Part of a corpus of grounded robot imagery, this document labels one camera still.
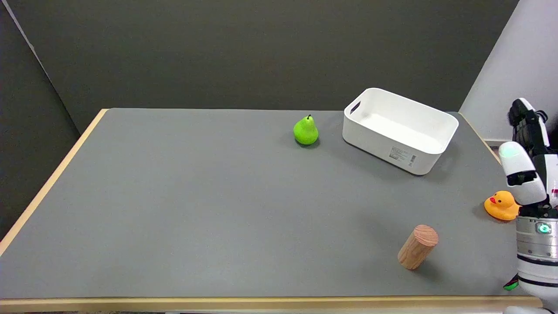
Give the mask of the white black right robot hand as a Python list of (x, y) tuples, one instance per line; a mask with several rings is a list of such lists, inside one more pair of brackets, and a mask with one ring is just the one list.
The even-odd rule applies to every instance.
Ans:
[(500, 145), (498, 154), (519, 215), (556, 219), (557, 149), (546, 129), (548, 115), (518, 98), (507, 117), (512, 139)]

